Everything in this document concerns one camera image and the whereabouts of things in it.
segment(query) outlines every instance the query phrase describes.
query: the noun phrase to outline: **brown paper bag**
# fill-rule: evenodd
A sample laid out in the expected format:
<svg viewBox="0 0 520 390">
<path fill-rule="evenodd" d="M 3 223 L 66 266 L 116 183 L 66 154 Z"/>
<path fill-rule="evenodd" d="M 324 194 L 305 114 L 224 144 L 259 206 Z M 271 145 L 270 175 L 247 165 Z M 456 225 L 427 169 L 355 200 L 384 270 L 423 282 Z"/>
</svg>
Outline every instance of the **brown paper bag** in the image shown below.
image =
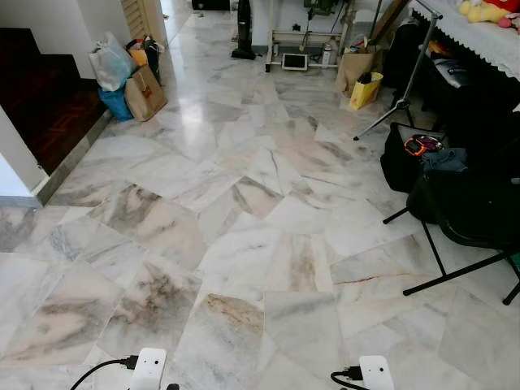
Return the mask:
<svg viewBox="0 0 520 390">
<path fill-rule="evenodd" d="M 124 86 L 124 99 L 136 120 L 145 122 L 167 102 L 164 92 L 150 67 L 135 71 Z"/>
<path fill-rule="evenodd" d="M 358 78 L 366 72 L 379 71 L 375 65 L 380 63 L 381 50 L 375 47 L 368 49 L 370 52 L 366 53 L 344 53 L 341 58 L 338 69 L 338 76 L 336 77 L 336 87 L 349 98 L 352 96 L 354 85 Z"/>
</svg>

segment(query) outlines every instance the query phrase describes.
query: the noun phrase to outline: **white wall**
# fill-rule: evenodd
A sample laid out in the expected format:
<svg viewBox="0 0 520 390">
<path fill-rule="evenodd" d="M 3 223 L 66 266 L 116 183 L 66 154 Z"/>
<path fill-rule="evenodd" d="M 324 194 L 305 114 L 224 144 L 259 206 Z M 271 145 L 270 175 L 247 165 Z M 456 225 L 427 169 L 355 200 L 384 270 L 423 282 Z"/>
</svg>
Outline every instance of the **white wall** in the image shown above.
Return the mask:
<svg viewBox="0 0 520 390">
<path fill-rule="evenodd" d="M 72 54 L 81 77 L 94 78 L 92 43 L 76 0 L 0 0 L 0 27 L 30 28 L 43 54 Z"/>
<path fill-rule="evenodd" d="M 89 32 L 91 42 L 104 40 L 105 31 L 111 31 L 120 45 L 126 45 L 130 42 L 130 30 L 124 18 L 120 0 L 76 1 L 83 15 L 84 24 Z"/>
<path fill-rule="evenodd" d="M 31 196 L 47 177 L 0 107 L 0 196 Z"/>
<path fill-rule="evenodd" d="M 269 5 L 271 0 L 251 0 L 253 12 L 253 46 L 266 46 L 269 31 Z M 329 33 L 341 4 L 336 6 L 336 13 L 330 16 L 316 15 L 309 23 L 309 30 L 317 33 Z M 303 0 L 275 0 L 275 29 L 293 29 L 293 24 L 300 24 L 305 31 L 307 25 L 307 8 L 303 7 Z M 340 33 L 342 24 L 338 20 L 334 33 Z"/>
<path fill-rule="evenodd" d="M 89 53 L 105 31 L 130 41 L 119 0 L 0 0 L 0 27 L 30 28 L 43 54 L 72 54 L 85 79 L 95 78 Z"/>
</svg>

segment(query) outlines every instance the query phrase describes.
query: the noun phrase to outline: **black chair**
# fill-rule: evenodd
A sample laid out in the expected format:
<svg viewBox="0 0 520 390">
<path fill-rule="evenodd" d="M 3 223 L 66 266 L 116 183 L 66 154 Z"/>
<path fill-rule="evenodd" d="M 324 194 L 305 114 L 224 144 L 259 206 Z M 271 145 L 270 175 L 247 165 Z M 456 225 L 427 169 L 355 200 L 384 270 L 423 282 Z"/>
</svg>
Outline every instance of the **black chair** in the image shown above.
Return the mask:
<svg viewBox="0 0 520 390">
<path fill-rule="evenodd" d="M 410 212 L 420 219 L 442 276 L 405 290 L 410 294 L 506 259 L 520 280 L 511 256 L 520 252 L 520 185 L 507 176 L 474 171 L 423 173 L 409 195 L 406 208 L 383 223 Z M 427 222 L 438 223 L 442 232 L 461 245 L 498 249 L 500 252 L 458 271 L 447 273 L 428 231 Z M 520 293 L 520 281 L 503 300 L 508 305 Z"/>
</svg>

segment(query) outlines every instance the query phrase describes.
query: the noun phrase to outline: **black backpack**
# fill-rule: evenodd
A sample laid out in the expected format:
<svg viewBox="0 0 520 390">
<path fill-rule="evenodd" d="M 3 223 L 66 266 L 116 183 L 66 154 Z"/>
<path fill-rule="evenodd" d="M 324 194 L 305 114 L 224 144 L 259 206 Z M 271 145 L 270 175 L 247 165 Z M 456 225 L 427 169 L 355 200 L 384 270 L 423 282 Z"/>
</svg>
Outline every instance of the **black backpack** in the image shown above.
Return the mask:
<svg viewBox="0 0 520 390">
<path fill-rule="evenodd" d="M 383 85 L 404 88 L 408 83 L 421 44 L 418 22 L 411 19 L 401 24 L 393 38 L 383 64 Z"/>
</svg>

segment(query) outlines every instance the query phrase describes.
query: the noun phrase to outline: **staircase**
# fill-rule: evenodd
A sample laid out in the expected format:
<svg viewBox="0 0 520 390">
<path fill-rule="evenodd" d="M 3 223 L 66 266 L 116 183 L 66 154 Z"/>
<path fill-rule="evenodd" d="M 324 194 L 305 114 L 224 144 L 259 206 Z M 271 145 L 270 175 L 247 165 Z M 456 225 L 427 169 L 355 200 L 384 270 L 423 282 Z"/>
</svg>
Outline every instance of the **staircase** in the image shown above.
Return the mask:
<svg viewBox="0 0 520 390">
<path fill-rule="evenodd" d="M 98 84 L 72 55 L 40 54 L 28 28 L 0 28 L 0 41 L 0 105 L 50 175 L 106 109 Z"/>
</svg>

